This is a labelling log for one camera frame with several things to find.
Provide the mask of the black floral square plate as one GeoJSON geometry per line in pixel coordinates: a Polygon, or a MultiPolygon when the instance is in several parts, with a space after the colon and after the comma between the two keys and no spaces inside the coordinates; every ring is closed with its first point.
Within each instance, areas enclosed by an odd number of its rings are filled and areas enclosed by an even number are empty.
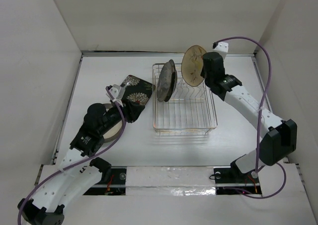
{"type": "Polygon", "coordinates": [[[123,100],[132,101],[140,105],[146,105],[152,96],[155,86],[134,75],[128,75],[120,85],[125,88],[123,100]]]}

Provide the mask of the beige leaf pattern plate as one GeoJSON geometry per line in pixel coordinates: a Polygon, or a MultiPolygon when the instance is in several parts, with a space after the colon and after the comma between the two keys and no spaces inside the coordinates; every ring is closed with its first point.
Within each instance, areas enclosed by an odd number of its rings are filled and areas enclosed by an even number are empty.
{"type": "Polygon", "coordinates": [[[199,45],[191,46],[184,54],[181,63],[183,80],[191,87],[199,86],[204,80],[201,76],[203,55],[206,50],[199,45]]]}

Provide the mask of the grey reindeer round plate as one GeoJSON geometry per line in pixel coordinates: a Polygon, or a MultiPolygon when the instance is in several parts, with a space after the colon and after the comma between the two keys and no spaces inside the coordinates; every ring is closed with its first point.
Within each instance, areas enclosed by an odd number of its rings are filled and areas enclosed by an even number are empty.
{"type": "Polygon", "coordinates": [[[161,69],[157,83],[157,99],[163,102],[168,95],[172,77],[172,66],[170,62],[166,62],[161,69]]]}

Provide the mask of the cream plate black glossy rim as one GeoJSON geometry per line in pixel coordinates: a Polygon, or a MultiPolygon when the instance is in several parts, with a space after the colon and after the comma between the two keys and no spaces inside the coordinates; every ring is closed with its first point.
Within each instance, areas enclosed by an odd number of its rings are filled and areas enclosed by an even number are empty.
{"type": "Polygon", "coordinates": [[[172,95],[175,91],[176,84],[177,84],[177,71],[176,71],[175,63],[172,59],[170,59],[168,62],[171,65],[172,74],[171,74],[171,85],[170,85],[168,94],[164,100],[165,102],[168,102],[170,100],[170,98],[172,97],[172,95]]]}

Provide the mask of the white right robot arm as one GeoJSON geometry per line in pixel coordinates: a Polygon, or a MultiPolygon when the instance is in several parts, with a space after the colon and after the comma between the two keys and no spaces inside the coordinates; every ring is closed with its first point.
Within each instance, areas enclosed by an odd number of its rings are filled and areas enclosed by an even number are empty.
{"type": "Polygon", "coordinates": [[[230,178],[241,182],[262,166],[273,166],[296,150],[297,124],[274,115],[251,96],[242,82],[225,73],[223,57],[217,52],[202,57],[201,76],[213,94],[236,109],[256,129],[256,149],[231,163],[230,178]]]}

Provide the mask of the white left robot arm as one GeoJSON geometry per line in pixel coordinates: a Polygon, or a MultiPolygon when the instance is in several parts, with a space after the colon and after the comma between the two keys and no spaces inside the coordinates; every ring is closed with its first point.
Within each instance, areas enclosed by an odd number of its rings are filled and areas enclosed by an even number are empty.
{"type": "Polygon", "coordinates": [[[92,185],[106,183],[111,176],[111,164],[100,156],[112,148],[118,138],[105,142],[104,135],[118,123],[121,136],[126,124],[134,123],[145,106],[139,102],[117,101],[107,109],[95,103],[88,107],[83,124],[70,143],[56,172],[43,179],[18,204],[17,223],[31,225],[60,225],[64,209],[92,185]]]}

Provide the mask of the cream plate brown rim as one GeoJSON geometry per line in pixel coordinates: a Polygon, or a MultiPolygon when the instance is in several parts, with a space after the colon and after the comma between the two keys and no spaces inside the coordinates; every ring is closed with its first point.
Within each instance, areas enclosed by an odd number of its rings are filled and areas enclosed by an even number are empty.
{"type": "MultiPolygon", "coordinates": [[[[111,103],[104,103],[103,104],[106,112],[108,112],[111,108],[116,108],[116,106],[113,106],[111,103]]],[[[103,137],[104,137],[104,143],[109,143],[114,141],[120,136],[120,133],[122,132],[123,128],[123,122],[122,122],[122,117],[119,116],[120,120],[117,122],[109,131],[107,131],[103,137]]]]}

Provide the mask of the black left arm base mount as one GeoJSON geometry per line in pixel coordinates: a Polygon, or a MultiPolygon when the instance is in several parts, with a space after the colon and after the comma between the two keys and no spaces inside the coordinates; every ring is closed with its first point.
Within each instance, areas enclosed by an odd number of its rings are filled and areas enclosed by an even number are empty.
{"type": "Polygon", "coordinates": [[[101,179],[98,183],[90,187],[85,195],[91,196],[119,196],[126,193],[126,173],[127,167],[113,167],[107,161],[97,157],[90,164],[97,168],[101,179]]]}

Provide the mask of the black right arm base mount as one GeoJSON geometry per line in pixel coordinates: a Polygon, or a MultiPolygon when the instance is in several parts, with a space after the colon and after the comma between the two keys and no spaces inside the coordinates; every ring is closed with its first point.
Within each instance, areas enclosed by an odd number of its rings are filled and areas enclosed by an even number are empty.
{"type": "Polygon", "coordinates": [[[261,195],[261,186],[255,169],[241,173],[232,162],[230,166],[214,167],[210,180],[215,182],[217,195],[261,195]]]}

